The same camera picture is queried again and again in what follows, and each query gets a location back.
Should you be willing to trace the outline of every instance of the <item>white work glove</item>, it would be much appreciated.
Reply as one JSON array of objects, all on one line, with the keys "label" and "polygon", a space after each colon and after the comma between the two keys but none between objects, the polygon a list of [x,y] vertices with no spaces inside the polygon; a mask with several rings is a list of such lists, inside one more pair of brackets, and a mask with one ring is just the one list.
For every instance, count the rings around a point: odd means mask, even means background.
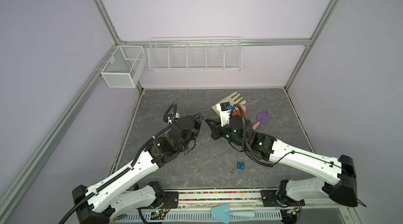
[{"label": "white work glove", "polygon": [[229,102],[229,105],[233,106],[235,104],[245,105],[246,100],[239,94],[238,92],[233,92],[229,96],[225,97],[224,99],[220,100],[218,103],[214,104],[211,108],[216,112],[219,116],[220,112],[217,110],[217,104]]}]

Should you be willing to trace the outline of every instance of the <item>gray table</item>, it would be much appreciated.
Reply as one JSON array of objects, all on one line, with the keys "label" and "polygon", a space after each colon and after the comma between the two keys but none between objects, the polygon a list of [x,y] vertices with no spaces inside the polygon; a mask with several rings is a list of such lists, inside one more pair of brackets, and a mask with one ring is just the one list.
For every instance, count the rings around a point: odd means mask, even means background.
[{"label": "gray table", "polygon": [[[282,89],[146,90],[120,166],[132,160],[140,146],[166,126],[162,116],[172,102],[178,104],[177,112],[181,116],[200,112],[206,119],[219,118],[211,106],[235,91],[246,99],[247,118],[252,123],[256,122],[259,112],[269,111],[269,122],[260,124],[256,131],[275,136],[295,147],[310,150]],[[212,140],[210,134],[209,126],[203,121],[196,147],[188,155],[181,153],[162,169],[144,177],[139,181],[139,186],[158,181],[164,189],[278,187],[283,179],[301,180],[313,177],[283,164],[277,164],[273,168],[260,166],[244,153],[231,148],[226,140]],[[230,170],[236,166],[240,157],[245,161],[245,170],[235,169],[235,173],[231,175]]]}]

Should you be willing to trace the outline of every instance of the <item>wire basket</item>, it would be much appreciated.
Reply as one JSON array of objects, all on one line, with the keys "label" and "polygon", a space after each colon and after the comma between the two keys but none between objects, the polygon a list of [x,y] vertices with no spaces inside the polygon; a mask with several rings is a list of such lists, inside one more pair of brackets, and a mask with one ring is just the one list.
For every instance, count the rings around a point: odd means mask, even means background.
[{"label": "wire basket", "polygon": [[135,88],[146,61],[143,46],[119,45],[101,74],[110,87]]},{"label": "wire basket", "polygon": [[153,71],[241,70],[241,40],[154,42],[148,49]]}]

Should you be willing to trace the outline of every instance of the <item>blue padlock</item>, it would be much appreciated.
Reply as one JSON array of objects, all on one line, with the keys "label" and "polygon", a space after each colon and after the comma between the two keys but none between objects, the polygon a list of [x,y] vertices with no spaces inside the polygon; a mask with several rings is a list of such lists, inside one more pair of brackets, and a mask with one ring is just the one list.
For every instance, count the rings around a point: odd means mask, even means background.
[{"label": "blue padlock", "polygon": [[242,157],[238,159],[237,169],[238,170],[244,170],[245,169],[245,163],[243,162]]}]

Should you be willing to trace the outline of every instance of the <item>robotic arm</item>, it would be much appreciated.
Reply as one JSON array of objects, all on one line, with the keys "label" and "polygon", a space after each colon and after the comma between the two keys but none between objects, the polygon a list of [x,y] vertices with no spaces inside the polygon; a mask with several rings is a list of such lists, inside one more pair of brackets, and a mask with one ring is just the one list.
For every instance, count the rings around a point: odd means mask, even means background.
[{"label": "robotic arm", "polygon": [[[317,155],[295,148],[273,136],[255,132],[240,106],[241,116],[230,116],[236,106],[229,108],[229,104],[222,103],[219,109],[221,119],[205,120],[214,140],[225,138],[233,148],[239,146],[238,151],[245,152],[260,165],[273,167],[283,163],[316,176],[303,181],[281,181],[275,193],[263,195],[262,191],[264,206],[303,206],[303,199],[326,197],[341,205],[357,206],[355,170],[350,157],[342,155],[337,159]],[[176,103],[173,103],[163,117],[168,126],[144,143],[132,161],[92,186],[76,187],[73,190],[75,206],[59,224],[63,224],[75,211],[81,224],[107,224],[133,209],[148,206],[161,208],[165,192],[158,182],[150,182],[135,191],[127,189],[178,157],[180,152],[186,155],[195,147],[202,117],[200,114],[179,117],[176,110]]]},{"label": "robotic arm", "polygon": [[77,211],[81,224],[107,224],[115,217],[136,208],[160,208],[165,192],[158,182],[150,182],[132,192],[126,190],[178,157],[180,152],[186,155],[195,147],[201,116],[196,114],[179,117],[176,110],[177,105],[173,103],[164,114],[164,121],[169,123],[168,126],[151,137],[132,161],[92,186],[76,187],[73,190],[75,206],[59,224],[64,223],[74,211]]},{"label": "robotic arm", "polygon": [[[235,107],[238,107],[241,116],[231,116]],[[233,148],[245,152],[260,165],[273,167],[282,163],[315,176],[303,181],[281,181],[276,196],[270,198],[272,206],[294,206],[296,201],[303,199],[327,197],[344,206],[358,205],[355,168],[351,157],[321,156],[286,144],[273,136],[255,132],[237,104],[231,107],[229,103],[221,103],[217,109],[220,111],[220,120],[205,120],[212,131],[211,138],[225,138]]]}]

